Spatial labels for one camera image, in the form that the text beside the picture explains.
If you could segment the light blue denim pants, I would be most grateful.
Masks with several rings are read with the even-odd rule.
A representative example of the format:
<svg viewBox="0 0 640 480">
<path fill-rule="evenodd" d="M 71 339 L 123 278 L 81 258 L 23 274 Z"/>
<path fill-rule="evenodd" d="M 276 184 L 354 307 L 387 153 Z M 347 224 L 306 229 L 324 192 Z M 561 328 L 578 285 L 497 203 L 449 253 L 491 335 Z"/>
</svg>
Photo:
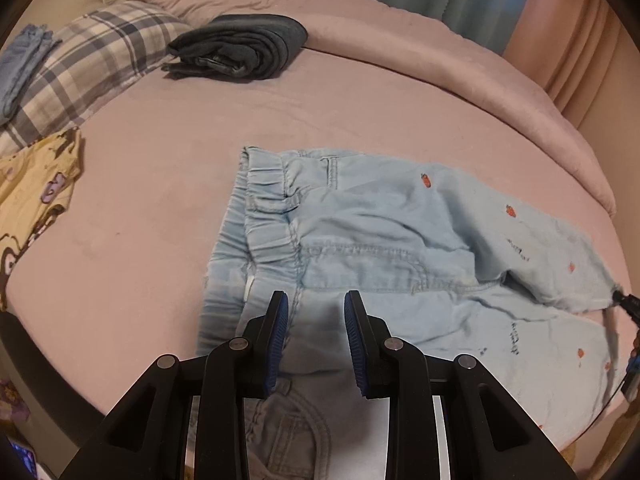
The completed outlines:
<svg viewBox="0 0 640 480">
<path fill-rule="evenodd" d="M 423 352 L 480 359 L 557 446 L 620 373 L 591 318 L 615 281 L 569 223 L 461 170 L 397 158 L 246 148 L 210 257 L 198 354 L 288 295 L 276 388 L 244 408 L 254 479 L 379 479 L 388 407 L 363 399 L 344 298 Z"/>
</svg>

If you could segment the pink bed sheet mattress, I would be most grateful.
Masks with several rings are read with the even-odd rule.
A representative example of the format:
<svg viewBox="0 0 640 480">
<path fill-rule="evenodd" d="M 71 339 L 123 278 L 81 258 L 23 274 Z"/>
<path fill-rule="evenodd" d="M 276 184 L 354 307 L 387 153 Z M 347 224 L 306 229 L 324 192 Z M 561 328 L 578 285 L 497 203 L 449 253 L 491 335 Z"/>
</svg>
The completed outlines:
<svg viewBox="0 0 640 480">
<path fill-rule="evenodd" d="M 9 302 L 82 400 L 111 408 L 156 356 L 196 356 L 210 257 L 246 148 L 439 164 L 582 232 L 628 282 L 612 214 L 538 146 L 456 94 L 313 50 L 273 80 L 153 72 L 81 129 L 70 206 L 17 263 Z M 623 376 L 630 341 L 611 304 Z"/>
</svg>

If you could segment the yellow cartoon print garment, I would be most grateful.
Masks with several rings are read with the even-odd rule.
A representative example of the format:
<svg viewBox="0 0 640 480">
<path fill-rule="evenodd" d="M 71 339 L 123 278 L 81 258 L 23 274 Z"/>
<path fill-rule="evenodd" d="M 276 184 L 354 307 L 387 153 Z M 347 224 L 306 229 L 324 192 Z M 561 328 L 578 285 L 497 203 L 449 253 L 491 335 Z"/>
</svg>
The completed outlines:
<svg viewBox="0 0 640 480">
<path fill-rule="evenodd" d="M 81 175 L 82 135 L 70 128 L 1 159 L 1 309 L 16 264 L 70 206 Z"/>
</svg>

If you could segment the dark folded jeans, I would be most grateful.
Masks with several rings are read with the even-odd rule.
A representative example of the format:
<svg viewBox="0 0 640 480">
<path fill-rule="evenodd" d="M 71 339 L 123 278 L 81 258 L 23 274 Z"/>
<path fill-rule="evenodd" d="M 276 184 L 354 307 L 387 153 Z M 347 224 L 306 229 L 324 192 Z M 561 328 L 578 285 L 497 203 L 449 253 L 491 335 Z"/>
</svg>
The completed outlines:
<svg viewBox="0 0 640 480">
<path fill-rule="evenodd" d="M 278 14 L 228 14 L 184 32 L 167 46 L 162 66 L 174 78 L 253 81 L 277 77 L 308 40 L 303 24 Z"/>
</svg>

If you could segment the plaid pillow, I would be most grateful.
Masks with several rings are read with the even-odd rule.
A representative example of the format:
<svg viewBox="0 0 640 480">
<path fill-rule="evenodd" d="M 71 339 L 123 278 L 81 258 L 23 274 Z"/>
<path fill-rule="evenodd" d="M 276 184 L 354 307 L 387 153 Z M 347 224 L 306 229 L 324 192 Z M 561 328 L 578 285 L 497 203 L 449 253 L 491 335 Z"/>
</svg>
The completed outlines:
<svg viewBox="0 0 640 480">
<path fill-rule="evenodd" d="M 158 6 L 126 1 L 59 29 L 15 115 L 1 127 L 1 154 L 77 127 L 166 61 L 167 45 L 189 25 Z"/>
</svg>

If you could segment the pink curtain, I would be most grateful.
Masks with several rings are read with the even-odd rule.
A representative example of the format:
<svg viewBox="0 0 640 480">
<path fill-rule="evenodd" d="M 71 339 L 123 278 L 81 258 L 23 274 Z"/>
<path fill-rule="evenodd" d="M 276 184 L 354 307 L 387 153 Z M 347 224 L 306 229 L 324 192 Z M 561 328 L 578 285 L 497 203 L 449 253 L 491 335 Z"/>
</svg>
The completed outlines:
<svg viewBox="0 0 640 480">
<path fill-rule="evenodd" d="M 639 51 L 606 0 L 526 0 L 503 57 L 576 128 L 639 105 Z"/>
</svg>

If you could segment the pink quilt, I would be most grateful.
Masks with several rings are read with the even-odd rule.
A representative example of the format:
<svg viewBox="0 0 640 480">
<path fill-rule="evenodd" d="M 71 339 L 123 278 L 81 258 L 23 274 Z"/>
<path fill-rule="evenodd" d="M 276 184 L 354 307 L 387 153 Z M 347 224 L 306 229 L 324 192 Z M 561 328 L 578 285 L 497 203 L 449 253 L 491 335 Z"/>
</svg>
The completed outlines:
<svg viewBox="0 0 640 480">
<path fill-rule="evenodd" d="M 295 18 L 312 50 L 352 58 L 448 90 L 535 143 L 615 214 L 611 185 L 584 137 L 536 82 L 440 21 L 375 0 L 143 0 L 193 27 L 219 15 Z"/>
</svg>

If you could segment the folded blue denim garment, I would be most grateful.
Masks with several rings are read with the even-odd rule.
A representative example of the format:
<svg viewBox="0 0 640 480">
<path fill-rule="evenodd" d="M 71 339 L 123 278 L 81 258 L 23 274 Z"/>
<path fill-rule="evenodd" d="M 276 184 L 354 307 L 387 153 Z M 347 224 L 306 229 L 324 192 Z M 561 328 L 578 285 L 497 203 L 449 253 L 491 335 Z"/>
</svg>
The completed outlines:
<svg viewBox="0 0 640 480">
<path fill-rule="evenodd" d="M 32 78 L 60 43 L 44 25 L 26 25 L 1 53 L 1 125 L 15 115 Z"/>
</svg>

